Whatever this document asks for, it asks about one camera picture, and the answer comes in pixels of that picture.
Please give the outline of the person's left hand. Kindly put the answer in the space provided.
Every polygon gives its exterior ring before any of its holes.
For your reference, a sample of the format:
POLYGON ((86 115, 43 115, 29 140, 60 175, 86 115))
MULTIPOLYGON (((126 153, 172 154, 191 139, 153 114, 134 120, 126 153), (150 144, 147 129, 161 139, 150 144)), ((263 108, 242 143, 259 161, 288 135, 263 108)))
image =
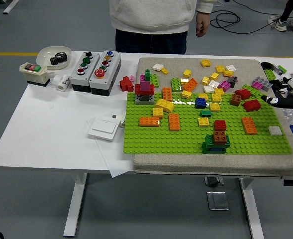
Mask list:
POLYGON ((202 37, 206 35, 210 24, 209 13, 197 12, 196 14, 196 36, 202 37))

